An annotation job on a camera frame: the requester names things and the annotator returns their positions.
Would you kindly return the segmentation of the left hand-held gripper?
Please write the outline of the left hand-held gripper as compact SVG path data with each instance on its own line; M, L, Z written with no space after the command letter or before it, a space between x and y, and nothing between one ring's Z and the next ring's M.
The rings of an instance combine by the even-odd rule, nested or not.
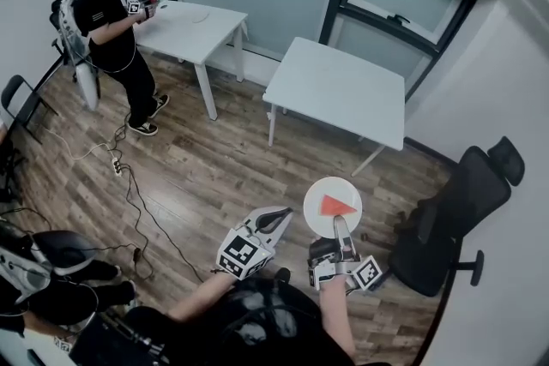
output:
M230 229L218 249L216 266L237 280L261 270L275 257L279 242L293 218L290 207L261 207Z

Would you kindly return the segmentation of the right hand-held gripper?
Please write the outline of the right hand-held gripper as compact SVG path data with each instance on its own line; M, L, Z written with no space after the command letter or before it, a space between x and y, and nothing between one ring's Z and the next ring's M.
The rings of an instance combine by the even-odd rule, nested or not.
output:
M340 215L334 217L334 234L335 239L320 238L309 247L310 285L319 291L324 283L343 276L347 292L369 290L383 275L377 261L356 251L347 222Z

